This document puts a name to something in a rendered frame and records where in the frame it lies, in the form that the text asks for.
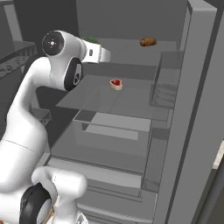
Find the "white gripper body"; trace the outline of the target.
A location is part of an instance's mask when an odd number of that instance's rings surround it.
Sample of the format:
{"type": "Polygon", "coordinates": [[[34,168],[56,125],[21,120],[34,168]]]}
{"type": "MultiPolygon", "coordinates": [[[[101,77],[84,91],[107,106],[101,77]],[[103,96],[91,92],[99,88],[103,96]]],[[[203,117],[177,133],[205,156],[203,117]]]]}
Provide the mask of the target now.
{"type": "Polygon", "coordinates": [[[108,63],[110,62],[110,59],[111,59],[111,52],[107,50],[106,48],[100,46],[98,58],[100,63],[108,63]]]}

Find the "green broccoli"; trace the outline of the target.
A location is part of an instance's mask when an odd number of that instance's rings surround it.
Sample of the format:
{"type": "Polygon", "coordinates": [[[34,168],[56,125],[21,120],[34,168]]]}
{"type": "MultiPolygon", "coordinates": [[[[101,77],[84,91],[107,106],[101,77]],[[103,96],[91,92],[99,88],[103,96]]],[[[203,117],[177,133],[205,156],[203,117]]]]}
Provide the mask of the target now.
{"type": "Polygon", "coordinates": [[[93,44],[97,44],[97,45],[100,44],[99,41],[92,36],[86,36],[86,37],[83,37],[82,39],[86,40],[87,42],[93,43],[93,44]]]}

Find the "glass fridge rack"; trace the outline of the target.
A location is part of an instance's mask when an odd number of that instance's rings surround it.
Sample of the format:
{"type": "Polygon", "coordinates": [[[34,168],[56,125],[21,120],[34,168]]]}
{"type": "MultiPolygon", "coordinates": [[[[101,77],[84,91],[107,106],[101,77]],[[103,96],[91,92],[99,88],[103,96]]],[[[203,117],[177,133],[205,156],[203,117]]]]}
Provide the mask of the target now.
{"type": "Polygon", "coordinates": [[[98,42],[111,52],[111,63],[156,66],[162,52],[174,52],[174,41],[157,41],[153,46],[140,46],[135,39],[97,38],[98,42]]]}
{"type": "Polygon", "coordinates": [[[151,81],[122,78],[122,90],[111,88],[111,77],[87,75],[58,106],[154,119],[166,122],[169,110],[150,105],[151,81]]]}

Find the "grey fridge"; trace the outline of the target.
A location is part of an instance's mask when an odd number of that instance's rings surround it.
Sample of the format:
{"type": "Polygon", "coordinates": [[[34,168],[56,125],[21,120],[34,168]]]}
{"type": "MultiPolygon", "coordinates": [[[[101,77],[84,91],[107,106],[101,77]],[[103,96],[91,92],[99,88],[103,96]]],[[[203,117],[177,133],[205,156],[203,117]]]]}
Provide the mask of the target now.
{"type": "MultiPolygon", "coordinates": [[[[22,38],[40,46],[51,31],[62,30],[82,39],[154,38],[174,41],[176,51],[184,51],[182,37],[188,0],[13,0],[22,38]]],[[[86,63],[87,75],[154,81],[156,66],[116,63],[86,63]]],[[[143,174],[113,170],[93,164],[68,160],[53,155],[53,146],[76,115],[85,109],[62,108],[58,103],[68,93],[42,87],[37,92],[41,106],[50,109],[52,119],[47,127],[52,152],[50,165],[87,175],[87,193],[78,204],[87,217],[100,224],[153,224],[158,192],[142,188],[143,174]]],[[[174,108],[168,108],[166,122],[150,120],[151,130],[171,130],[174,108]]]]}

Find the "clear fridge drawer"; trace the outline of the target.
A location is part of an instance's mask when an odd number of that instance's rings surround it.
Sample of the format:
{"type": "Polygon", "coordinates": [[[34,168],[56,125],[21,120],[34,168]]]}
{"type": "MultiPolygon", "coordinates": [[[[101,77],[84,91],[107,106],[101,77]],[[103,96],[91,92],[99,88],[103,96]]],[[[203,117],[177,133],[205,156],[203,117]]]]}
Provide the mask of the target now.
{"type": "Polygon", "coordinates": [[[52,147],[56,158],[144,173],[151,121],[82,110],[52,147]]]}

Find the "grey fridge door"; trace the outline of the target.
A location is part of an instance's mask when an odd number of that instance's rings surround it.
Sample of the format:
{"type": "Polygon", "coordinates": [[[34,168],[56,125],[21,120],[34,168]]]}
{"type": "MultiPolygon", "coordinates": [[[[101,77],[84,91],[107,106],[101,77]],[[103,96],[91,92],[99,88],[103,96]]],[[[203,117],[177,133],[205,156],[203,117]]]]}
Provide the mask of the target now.
{"type": "Polygon", "coordinates": [[[224,137],[224,0],[189,0],[189,5],[153,224],[192,224],[224,137]]]}

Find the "red raw steak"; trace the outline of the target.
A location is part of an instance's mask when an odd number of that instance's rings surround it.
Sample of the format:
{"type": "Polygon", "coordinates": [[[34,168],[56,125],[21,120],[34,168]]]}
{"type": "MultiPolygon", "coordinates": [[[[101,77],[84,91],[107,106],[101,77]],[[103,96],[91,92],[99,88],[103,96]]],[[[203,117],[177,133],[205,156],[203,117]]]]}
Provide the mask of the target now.
{"type": "Polygon", "coordinates": [[[110,81],[110,86],[116,90],[120,91],[123,89],[123,82],[120,79],[113,79],[110,81]]]}

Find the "brown potato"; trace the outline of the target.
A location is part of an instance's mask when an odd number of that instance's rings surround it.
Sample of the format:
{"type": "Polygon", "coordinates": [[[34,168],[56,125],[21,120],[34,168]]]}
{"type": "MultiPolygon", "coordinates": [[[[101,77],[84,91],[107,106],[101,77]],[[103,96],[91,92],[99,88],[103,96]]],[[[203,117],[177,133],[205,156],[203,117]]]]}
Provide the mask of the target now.
{"type": "Polygon", "coordinates": [[[157,41],[154,38],[142,38],[140,40],[141,46],[155,46],[157,41]]]}

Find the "clear door bin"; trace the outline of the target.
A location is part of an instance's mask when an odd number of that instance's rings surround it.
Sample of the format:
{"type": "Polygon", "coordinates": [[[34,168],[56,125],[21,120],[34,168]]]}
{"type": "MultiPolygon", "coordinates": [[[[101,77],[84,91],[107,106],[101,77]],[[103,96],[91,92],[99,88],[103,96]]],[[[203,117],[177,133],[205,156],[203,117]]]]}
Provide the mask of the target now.
{"type": "Polygon", "coordinates": [[[149,104],[153,107],[173,109],[179,87],[179,76],[184,52],[161,52],[154,81],[150,87],[149,104]]]}
{"type": "Polygon", "coordinates": [[[145,191],[158,192],[169,134],[169,129],[151,130],[149,153],[142,181],[142,188],[145,191]]]}

